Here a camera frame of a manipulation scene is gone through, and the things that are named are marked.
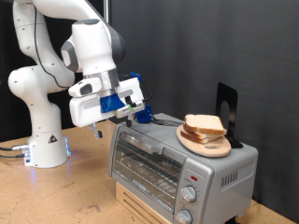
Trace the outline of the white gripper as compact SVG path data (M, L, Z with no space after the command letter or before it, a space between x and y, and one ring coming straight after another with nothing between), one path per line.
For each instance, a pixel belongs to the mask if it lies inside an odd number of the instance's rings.
M95 122L126 117L126 126L132 127L135 113L145 108L139 79L132 77L116 84L107 84L100 77L82 79L68 90L72 122L77 127L88 126L96 139L103 137Z

